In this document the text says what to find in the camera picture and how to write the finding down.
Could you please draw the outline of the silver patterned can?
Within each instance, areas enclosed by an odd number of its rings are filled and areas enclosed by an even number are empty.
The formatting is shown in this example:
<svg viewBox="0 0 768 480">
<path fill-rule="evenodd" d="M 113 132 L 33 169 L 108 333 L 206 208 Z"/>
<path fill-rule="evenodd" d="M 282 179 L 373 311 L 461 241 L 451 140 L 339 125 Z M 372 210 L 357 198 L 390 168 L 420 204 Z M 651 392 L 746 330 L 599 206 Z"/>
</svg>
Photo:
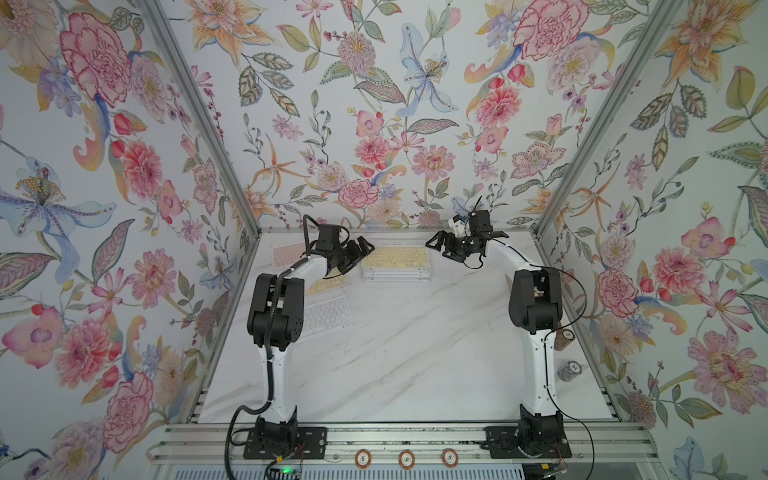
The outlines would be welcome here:
<svg viewBox="0 0 768 480">
<path fill-rule="evenodd" d="M 566 361 L 557 371 L 557 377 L 566 383 L 570 383 L 583 374 L 582 365 L 575 360 Z"/>
</svg>

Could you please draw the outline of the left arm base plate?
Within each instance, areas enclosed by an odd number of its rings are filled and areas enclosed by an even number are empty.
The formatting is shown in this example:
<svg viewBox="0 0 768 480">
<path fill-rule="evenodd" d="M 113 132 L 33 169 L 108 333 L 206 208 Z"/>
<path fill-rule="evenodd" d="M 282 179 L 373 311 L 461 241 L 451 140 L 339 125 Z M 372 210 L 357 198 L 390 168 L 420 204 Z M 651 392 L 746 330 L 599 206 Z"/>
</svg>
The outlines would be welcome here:
<svg viewBox="0 0 768 480">
<path fill-rule="evenodd" d="M 325 427 L 300 427 L 296 416 L 287 422 L 257 419 L 247 430 L 245 460 L 323 460 L 327 446 Z"/>
</svg>

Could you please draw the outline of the white keyboard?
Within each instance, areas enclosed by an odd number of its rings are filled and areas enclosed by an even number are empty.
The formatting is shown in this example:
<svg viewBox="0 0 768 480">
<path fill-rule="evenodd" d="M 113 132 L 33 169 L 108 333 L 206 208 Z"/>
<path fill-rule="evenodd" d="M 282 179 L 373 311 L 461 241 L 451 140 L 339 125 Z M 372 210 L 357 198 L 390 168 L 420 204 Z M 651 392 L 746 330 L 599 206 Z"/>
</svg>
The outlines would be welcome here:
<svg viewBox="0 0 768 480">
<path fill-rule="evenodd" d="M 347 298 L 336 296 L 305 307 L 301 337 L 343 329 L 353 323 L 354 317 Z"/>
<path fill-rule="evenodd" d="M 412 275 L 412 276 L 406 276 L 406 275 L 370 275 L 370 276 L 365 276 L 365 275 L 363 275 L 361 278 L 387 278 L 387 277 L 389 277 L 389 278 L 424 278 L 424 279 L 431 279 L 431 277 L 429 277 L 429 276 L 415 276 L 415 275 Z"/>
</svg>

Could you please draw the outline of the aluminium front rail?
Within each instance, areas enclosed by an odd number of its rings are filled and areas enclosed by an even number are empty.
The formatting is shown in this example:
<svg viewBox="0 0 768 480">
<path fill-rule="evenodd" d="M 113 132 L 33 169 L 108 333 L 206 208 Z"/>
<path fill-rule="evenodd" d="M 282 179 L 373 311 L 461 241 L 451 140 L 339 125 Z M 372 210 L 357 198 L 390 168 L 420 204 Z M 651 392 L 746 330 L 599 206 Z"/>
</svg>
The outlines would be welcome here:
<svg viewBox="0 0 768 480">
<path fill-rule="evenodd" d="M 572 457 L 568 459 L 492 459 L 481 447 L 489 426 L 506 426 L 513 422 L 396 422 L 396 423 L 309 423 L 300 427 L 325 427 L 327 446 L 323 460 L 336 464 L 352 464 L 358 450 L 371 453 L 374 464 L 396 463 L 403 450 L 411 450 L 415 463 L 439 464 L 442 451 L 452 448 L 459 454 L 460 464 L 486 462 L 543 463 L 564 460 L 569 464 L 655 463 L 658 454 L 650 434 L 640 425 L 622 422 L 568 422 L 564 430 Z M 189 424 L 166 428 L 159 443 L 148 451 L 148 458 L 160 464 L 213 464 L 230 454 L 235 464 L 243 458 L 248 427 L 236 427 L 237 444 L 225 445 L 227 428 L 223 424 Z"/>
</svg>

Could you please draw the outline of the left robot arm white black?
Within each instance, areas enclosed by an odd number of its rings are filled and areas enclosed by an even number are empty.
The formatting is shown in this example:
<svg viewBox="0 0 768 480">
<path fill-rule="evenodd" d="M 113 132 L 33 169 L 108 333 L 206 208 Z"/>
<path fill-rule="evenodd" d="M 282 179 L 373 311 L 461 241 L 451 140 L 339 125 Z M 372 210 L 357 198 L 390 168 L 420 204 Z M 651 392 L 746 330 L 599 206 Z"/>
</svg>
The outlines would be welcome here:
<svg viewBox="0 0 768 480">
<path fill-rule="evenodd" d="M 334 272 L 347 274 L 376 247 L 362 236 L 352 237 L 340 225 L 320 224 L 318 237 L 304 232 L 304 253 L 277 274 L 256 279 L 247 330 L 257 346 L 264 379 L 264 405 L 252 415 L 268 423 L 287 424 L 296 416 L 297 403 L 289 379 L 291 345 L 304 328 L 305 296 L 309 287 Z"/>
</svg>

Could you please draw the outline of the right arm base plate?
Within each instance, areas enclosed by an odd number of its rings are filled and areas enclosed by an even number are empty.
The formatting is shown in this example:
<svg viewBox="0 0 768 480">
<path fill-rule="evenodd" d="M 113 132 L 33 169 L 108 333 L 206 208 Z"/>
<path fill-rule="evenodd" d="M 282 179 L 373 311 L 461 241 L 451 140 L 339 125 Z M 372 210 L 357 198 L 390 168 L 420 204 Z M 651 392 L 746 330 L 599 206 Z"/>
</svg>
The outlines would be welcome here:
<svg viewBox="0 0 768 480">
<path fill-rule="evenodd" d="M 563 415 L 531 413 L 520 405 L 521 418 L 515 426 L 489 426 L 481 447 L 492 459 L 568 459 L 572 457 L 565 435 Z"/>
</svg>

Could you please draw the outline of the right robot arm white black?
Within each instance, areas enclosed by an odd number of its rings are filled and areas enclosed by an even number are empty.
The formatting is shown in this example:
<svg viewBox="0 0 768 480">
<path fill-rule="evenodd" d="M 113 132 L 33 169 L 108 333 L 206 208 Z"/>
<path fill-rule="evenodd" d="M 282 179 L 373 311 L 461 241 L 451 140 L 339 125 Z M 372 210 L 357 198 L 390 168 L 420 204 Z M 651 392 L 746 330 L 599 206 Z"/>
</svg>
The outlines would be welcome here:
<svg viewBox="0 0 768 480">
<path fill-rule="evenodd" d="M 476 255 L 481 263 L 499 267 L 511 280 L 508 314 L 523 335 L 525 387 L 517 422 L 516 445 L 534 456 L 564 437 L 564 414 L 557 404 L 554 370 L 555 337 L 563 318 L 560 271 L 535 263 L 507 243 L 494 229 L 490 212 L 477 210 L 448 221 L 426 247 L 444 258 L 465 264 Z"/>
</svg>

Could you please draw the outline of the brown cylindrical can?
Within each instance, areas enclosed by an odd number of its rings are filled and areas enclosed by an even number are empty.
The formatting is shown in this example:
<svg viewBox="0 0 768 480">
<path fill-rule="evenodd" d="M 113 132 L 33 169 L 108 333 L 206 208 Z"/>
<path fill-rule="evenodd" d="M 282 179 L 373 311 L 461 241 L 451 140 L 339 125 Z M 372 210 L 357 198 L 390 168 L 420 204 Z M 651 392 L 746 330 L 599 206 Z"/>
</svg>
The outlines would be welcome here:
<svg viewBox="0 0 768 480">
<path fill-rule="evenodd" d="M 569 328 L 559 329 L 555 332 L 554 350 L 562 352 L 576 340 L 576 335 Z"/>
</svg>

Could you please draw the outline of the pink keyboard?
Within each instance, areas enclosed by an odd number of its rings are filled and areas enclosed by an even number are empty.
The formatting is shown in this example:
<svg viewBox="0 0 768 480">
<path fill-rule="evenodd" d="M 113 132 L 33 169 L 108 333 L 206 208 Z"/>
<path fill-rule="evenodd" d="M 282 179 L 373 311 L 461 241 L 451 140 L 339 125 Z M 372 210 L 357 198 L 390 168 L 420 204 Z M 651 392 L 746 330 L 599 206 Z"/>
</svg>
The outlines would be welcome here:
<svg viewBox="0 0 768 480">
<path fill-rule="evenodd" d="M 272 264 L 274 268 L 290 267 L 301 260 L 306 253 L 303 242 L 293 242 L 276 245 L 272 248 Z"/>
<path fill-rule="evenodd" d="M 384 270 L 364 270 L 362 273 L 362 276 L 370 276 L 370 275 L 406 275 L 406 276 L 429 276 L 431 277 L 430 271 L 421 271 L 421 270 L 415 270 L 415 271 L 384 271 Z"/>
</svg>

